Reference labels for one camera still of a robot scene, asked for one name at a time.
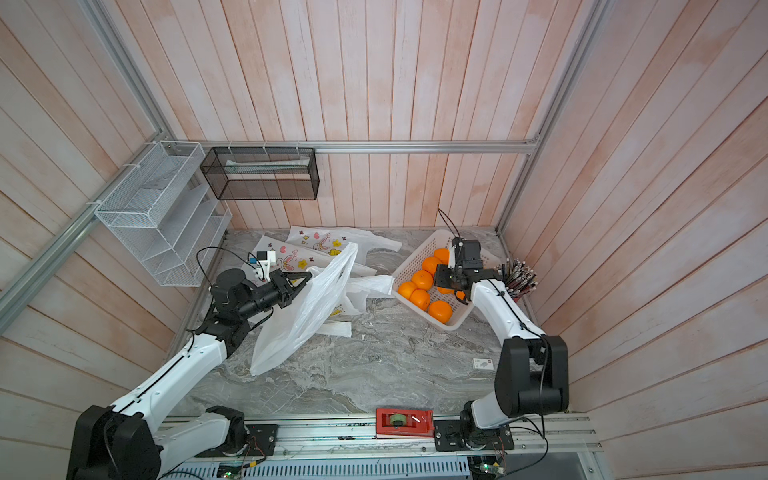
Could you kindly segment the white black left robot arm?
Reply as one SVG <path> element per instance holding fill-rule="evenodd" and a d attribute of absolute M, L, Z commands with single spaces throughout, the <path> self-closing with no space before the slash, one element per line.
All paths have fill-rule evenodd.
<path fill-rule="evenodd" d="M 255 329 L 251 318 L 270 318 L 291 305 L 308 285 L 309 272 L 274 270 L 256 285 L 244 271 L 220 273 L 211 305 L 189 341 L 147 380 L 107 407 L 93 405 L 76 421 L 69 479 L 158 479 L 211 449 L 238 456 L 247 447 L 242 412 L 215 406 L 195 420 L 166 431 L 170 412 L 211 370 L 221 365 Z"/>

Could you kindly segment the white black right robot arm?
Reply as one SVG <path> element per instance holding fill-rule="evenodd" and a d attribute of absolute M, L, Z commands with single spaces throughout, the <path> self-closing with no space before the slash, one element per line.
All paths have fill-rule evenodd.
<path fill-rule="evenodd" d="M 523 313 L 498 271 L 440 265 L 434 283 L 463 293 L 501 345 L 492 391 L 467 403 L 460 414 L 459 438 L 464 447 L 477 449 L 497 441 L 504 426 L 524 415 L 543 417 L 568 409 L 565 341 L 546 334 Z"/>

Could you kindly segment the white plastic bag front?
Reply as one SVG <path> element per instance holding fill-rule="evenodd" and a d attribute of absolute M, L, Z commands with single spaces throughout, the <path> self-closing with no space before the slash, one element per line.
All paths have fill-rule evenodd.
<path fill-rule="evenodd" d="M 390 275 L 359 276 L 355 258 L 358 245 L 348 244 L 325 266 L 310 266 L 306 287 L 285 308 L 277 308 L 262 327 L 253 350 L 250 374 L 262 375 L 287 360 L 333 316 L 366 312 L 370 298 L 389 298 Z"/>

